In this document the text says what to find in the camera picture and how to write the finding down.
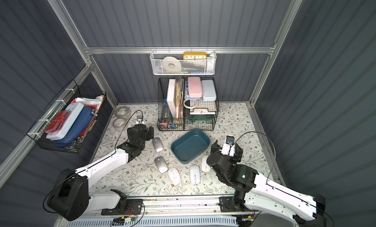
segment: metal rail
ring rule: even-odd
[[[150,51],[174,51],[185,52],[188,50],[193,51],[216,51],[216,53],[249,53],[249,54],[272,54],[274,47],[87,47],[85,51],[87,54],[150,54]]]

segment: white book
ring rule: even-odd
[[[168,81],[167,89],[167,104],[170,108],[170,112],[173,118],[176,118],[176,107],[175,107],[175,79],[170,79]]]

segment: wire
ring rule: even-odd
[[[236,142],[237,142],[242,136],[246,135],[247,133],[252,133],[252,132],[253,132],[253,133],[260,133],[260,134],[266,136],[266,138],[270,141],[271,145],[273,146],[273,149],[274,149],[274,161],[273,161],[273,165],[271,166],[271,167],[273,168],[274,165],[275,165],[275,163],[276,163],[276,148],[274,147],[274,144],[273,144],[273,142],[270,140],[270,138],[269,138],[267,135],[265,135],[264,133],[262,133],[262,132],[249,131],[249,132],[245,132],[245,133],[243,133],[241,136],[239,136],[239,138],[235,141],[235,143],[232,144],[232,145],[230,146],[230,149],[229,149],[228,155],[230,154],[231,148],[236,144]],[[269,176],[270,176],[270,174],[271,174],[271,171],[272,171],[272,169],[270,169],[270,172],[269,172],[268,176],[266,177],[266,184],[267,184],[267,185],[269,185],[269,184],[268,184],[268,178],[269,178]]]
[[[222,204],[222,203],[220,203],[219,204],[219,206],[224,206],[225,208],[227,208],[227,209],[229,209],[229,210],[232,210],[232,211],[236,211],[236,209],[235,208],[232,208],[232,207],[229,207],[229,206],[227,206],[226,204]]]
[[[136,111],[135,111],[135,112],[129,117],[128,121],[124,124],[124,127],[123,127],[123,129],[121,130],[118,139],[116,140],[115,148],[114,148],[114,149],[116,149],[117,142],[119,141],[120,136],[122,135],[122,133],[123,133],[123,131],[124,131],[124,129],[125,129],[125,126],[127,126],[128,122],[130,121],[130,119],[132,118],[132,116],[134,116],[134,114],[135,114],[137,111],[141,112],[142,120],[144,120],[144,113],[143,113],[141,110],[136,110]]]
[[[138,216],[135,215],[135,216],[137,216],[138,221],[137,221],[134,225],[130,226],[130,227],[133,227],[133,226],[137,225],[137,224],[141,221],[141,219],[144,217],[144,214],[145,214],[145,205],[144,205],[144,203],[141,202],[141,201],[134,201],[134,202],[131,202],[131,203],[142,203],[142,205],[143,205],[143,207],[144,207],[144,212],[142,213],[142,216],[140,217],[140,219],[138,219]],[[118,218],[114,218],[114,219],[112,220],[112,222],[119,223],[119,222],[117,222],[117,220],[118,220]]]
[[[265,135],[264,133],[262,133],[262,132],[249,131],[249,132],[245,132],[245,133],[243,133],[243,134],[242,134],[242,135],[241,135],[241,136],[235,141],[235,143],[234,143],[233,145],[230,146],[229,154],[230,154],[230,151],[231,151],[231,147],[233,147],[233,146],[237,143],[237,141],[238,141],[242,136],[246,135],[247,133],[251,133],[251,132],[254,132],[254,133],[260,133],[260,134],[266,136],[266,138],[270,141],[271,145],[273,146],[273,150],[274,150],[274,161],[273,161],[273,164],[272,164],[271,168],[274,168],[274,165],[275,165],[275,163],[276,163],[276,157],[277,157],[277,155],[276,155],[276,148],[275,148],[275,146],[274,146],[274,144],[273,144],[273,141],[271,141],[270,138],[269,138],[267,135]],[[288,195],[290,195],[290,196],[293,196],[293,197],[299,199],[300,201],[305,202],[306,204],[315,207],[317,210],[322,211],[323,213],[325,213],[325,214],[326,214],[326,215],[332,220],[332,222],[333,222],[333,227],[335,226],[334,221],[333,221],[333,219],[331,218],[331,216],[328,215],[328,213],[326,213],[324,210],[319,209],[318,207],[316,207],[316,206],[314,206],[314,205],[308,203],[307,201],[305,201],[305,200],[303,200],[303,199],[301,199],[301,198],[299,198],[299,197],[297,197],[297,196],[295,196],[295,195],[293,195],[293,194],[289,194],[288,192],[284,192],[283,190],[278,189],[278,188],[276,188],[276,187],[274,187],[274,186],[268,184],[268,180],[269,180],[269,176],[270,176],[270,174],[271,174],[271,171],[272,171],[272,169],[270,169],[269,174],[268,174],[268,176],[266,177],[266,185],[268,185],[268,186],[270,186],[270,187],[272,187],[272,188],[274,188],[274,189],[276,189],[276,190],[279,190],[279,191],[281,191],[281,192],[283,192],[283,193],[285,193],[285,194],[288,194]]]
[[[106,159],[108,159],[108,158],[110,158],[110,157],[111,157],[111,156],[108,156],[107,158],[105,158],[105,159],[103,159],[103,160],[101,160],[101,161],[99,161],[99,162],[97,162],[97,163],[91,165],[91,166],[88,167],[87,169],[91,168],[92,166],[95,166],[95,165],[99,164],[100,162],[102,162],[102,161],[104,161],[104,160],[106,160]],[[44,200],[43,200],[43,203],[42,203],[43,210],[47,211],[48,213],[56,214],[57,212],[48,211],[48,210],[45,208],[45,206],[44,206],[44,202],[46,201],[47,197],[50,195],[50,193],[53,192],[53,190],[54,190],[56,187],[58,187],[59,185],[61,185],[62,183],[64,183],[66,180],[68,180],[68,179],[74,177],[75,175],[78,175],[79,173],[81,173],[81,172],[83,172],[83,171],[86,171],[87,169],[82,170],[82,171],[79,171],[78,173],[74,173],[73,175],[71,175],[71,176],[68,177],[68,178],[65,178],[62,182],[60,182],[60,183],[57,184],[55,187],[53,187],[53,188],[51,189],[51,191],[46,195],[46,197],[45,197]]]
[[[257,218],[257,216],[260,215],[261,212],[262,212],[262,211],[260,211],[259,213],[257,213],[256,216],[253,215],[253,221],[252,221],[252,223],[251,223],[250,225],[253,225],[253,223],[255,222],[255,220],[256,220],[256,218]]]

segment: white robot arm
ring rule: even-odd
[[[325,227],[325,198],[301,194],[267,179],[255,169],[237,164],[243,150],[227,136],[225,145],[217,141],[211,147],[206,163],[217,173],[219,181],[233,187],[232,203],[239,211],[259,210],[279,216],[300,227]]]
[[[75,171],[71,169],[62,171],[50,192],[47,205],[69,221],[77,219],[84,212],[93,210],[118,207],[119,213],[123,213],[125,194],[117,190],[93,193],[89,193],[88,190],[110,171],[140,155],[145,148],[145,141],[154,138],[154,129],[147,128],[144,124],[136,124],[128,128],[127,133],[128,140],[117,146],[114,152]]]

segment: tape roll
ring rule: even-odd
[[[167,72],[181,72],[182,65],[180,60],[174,58],[173,56],[167,56],[162,60],[162,66]]]
[[[119,107],[115,111],[115,117],[116,118],[129,119],[130,118],[130,109],[126,106]]]
[[[124,118],[117,118],[112,122],[112,126],[115,128],[116,131],[121,132],[124,128],[126,121]]]
[[[196,101],[196,103],[195,103],[194,106],[187,106],[187,105],[185,104],[187,101]],[[185,108],[193,109],[193,108],[197,107],[198,103],[199,103],[199,102],[198,102],[196,99],[190,99],[190,100],[189,100],[189,99],[185,99],[184,102],[183,102],[183,105],[184,105]]]

